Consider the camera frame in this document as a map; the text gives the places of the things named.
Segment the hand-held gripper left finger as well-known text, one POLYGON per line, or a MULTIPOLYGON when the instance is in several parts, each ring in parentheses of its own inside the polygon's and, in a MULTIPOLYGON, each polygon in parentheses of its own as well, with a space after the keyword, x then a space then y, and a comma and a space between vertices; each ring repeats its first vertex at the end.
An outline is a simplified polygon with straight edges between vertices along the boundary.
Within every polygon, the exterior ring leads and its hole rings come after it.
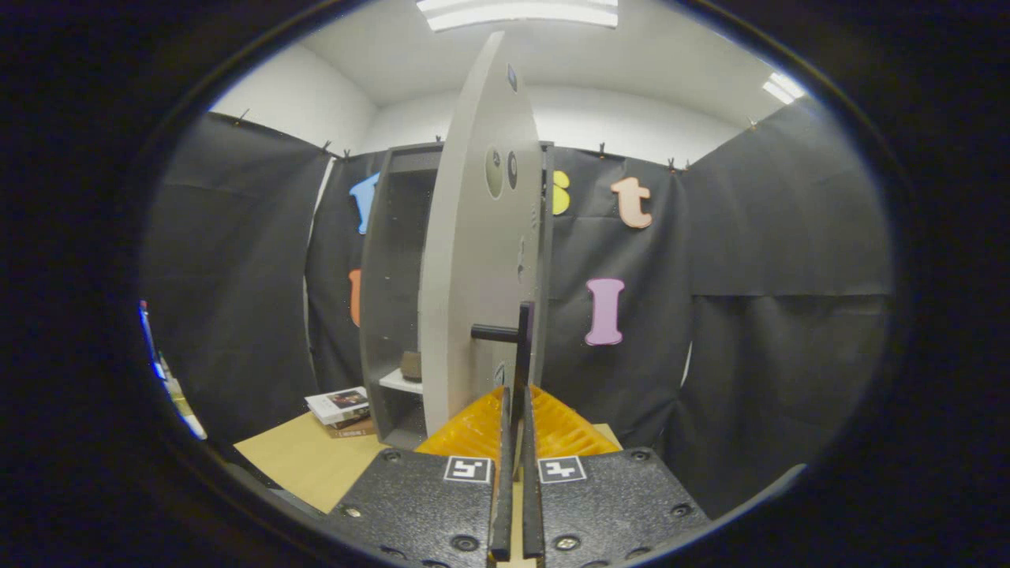
POLYGON ((380 450, 324 517, 343 543, 410 567, 509 561, 510 391, 469 404, 416 450, 380 450))

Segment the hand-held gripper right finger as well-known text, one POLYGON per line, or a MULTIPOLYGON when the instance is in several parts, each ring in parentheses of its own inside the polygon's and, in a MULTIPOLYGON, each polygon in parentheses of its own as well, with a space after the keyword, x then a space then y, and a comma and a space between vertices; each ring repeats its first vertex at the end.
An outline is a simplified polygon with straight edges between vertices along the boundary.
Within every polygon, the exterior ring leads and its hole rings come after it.
POLYGON ((523 553, 540 567, 627 567, 710 518, 649 448, 618 448, 548 392, 526 393, 523 553))

